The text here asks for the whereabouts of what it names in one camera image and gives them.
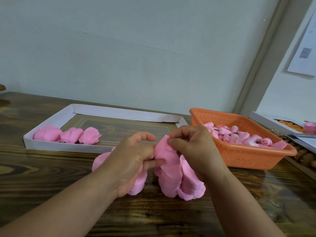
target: orange plastic basket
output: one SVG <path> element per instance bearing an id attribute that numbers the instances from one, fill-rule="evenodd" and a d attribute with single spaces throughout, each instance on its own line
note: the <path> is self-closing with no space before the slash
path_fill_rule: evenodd
<path id="1" fill-rule="evenodd" d="M 192 115 L 191 125 L 194 126 L 204 126 L 203 124 L 208 122 L 213 122 L 214 125 L 222 124 L 229 127 L 236 125 L 240 131 L 247 131 L 250 135 L 257 134 L 262 138 L 270 138 L 274 143 L 281 140 L 270 131 L 244 116 L 199 108 L 191 108 L 190 113 Z M 213 140 L 226 165 L 230 167 L 270 170 L 284 156 L 294 156 L 297 153 L 296 149 L 290 144 L 285 149 L 278 150 L 227 143 L 215 137 L 213 137 Z"/>

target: white cardboard tray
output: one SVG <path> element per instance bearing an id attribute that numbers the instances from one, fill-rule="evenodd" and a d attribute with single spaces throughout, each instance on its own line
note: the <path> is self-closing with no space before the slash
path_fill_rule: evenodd
<path id="1" fill-rule="evenodd" d="M 23 142 L 26 149 L 33 150 L 50 150 L 50 151 L 67 151 L 81 153 L 97 153 L 102 154 L 112 150 L 113 146 L 98 146 L 84 144 L 69 144 L 58 142 L 37 141 L 33 139 L 34 133 L 41 127 L 46 125 L 54 125 L 61 128 L 75 115 L 89 115 L 99 117 L 109 117 L 125 120 L 150 121 L 150 122 L 170 122 L 180 126 L 187 125 L 185 119 L 181 116 L 169 115 L 163 113 L 135 111 L 127 109 L 119 109 L 113 107 L 103 107 L 96 105 L 71 104 L 61 111 L 57 112 L 47 120 L 39 124 L 37 127 L 29 131 L 23 136 Z"/>
<path id="2" fill-rule="evenodd" d="M 261 125 L 269 128 L 269 129 L 274 129 L 276 131 L 279 131 L 280 133 L 284 135 L 289 135 L 289 134 L 294 134 L 294 133 L 300 133 L 290 127 L 287 127 L 286 125 L 281 124 L 280 122 L 276 121 L 277 120 L 284 120 L 284 121 L 291 121 L 299 126 L 303 126 L 302 123 L 292 120 L 287 117 L 279 117 L 279 116 L 270 116 L 270 115 L 264 115 L 261 113 L 258 113 L 256 111 L 253 111 L 250 113 L 250 119 L 253 119 L 254 121 L 260 123 Z"/>

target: white wall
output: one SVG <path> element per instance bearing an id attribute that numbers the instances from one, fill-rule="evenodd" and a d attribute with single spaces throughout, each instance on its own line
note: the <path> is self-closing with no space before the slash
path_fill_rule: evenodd
<path id="1" fill-rule="evenodd" d="M 258 112 L 288 117 L 300 123 L 304 120 L 316 122 L 316 77 L 287 71 L 315 10 L 316 0 L 313 0 L 263 96 Z"/>
<path id="2" fill-rule="evenodd" d="M 277 2 L 0 0 L 0 82 L 176 113 L 232 111 Z"/>

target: person's right hand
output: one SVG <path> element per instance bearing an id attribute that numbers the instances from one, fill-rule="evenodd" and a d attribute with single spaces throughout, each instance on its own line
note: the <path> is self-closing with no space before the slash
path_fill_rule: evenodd
<path id="1" fill-rule="evenodd" d="M 201 181 L 206 176 L 228 170 L 206 127 L 185 125 L 169 136 L 168 144 L 184 155 Z"/>

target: person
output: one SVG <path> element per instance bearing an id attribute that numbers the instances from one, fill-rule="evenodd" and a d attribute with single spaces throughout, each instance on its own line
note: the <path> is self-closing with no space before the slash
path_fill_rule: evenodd
<path id="1" fill-rule="evenodd" d="M 182 126 L 169 136 L 168 144 L 184 155 L 207 186 L 226 236 L 285 236 L 229 171 L 206 128 Z M 107 207 L 128 193 L 141 172 L 164 164 L 154 159 L 154 145 L 140 144 L 143 140 L 156 137 L 138 132 L 122 140 L 98 169 L 2 227 L 0 236 L 85 236 Z"/>

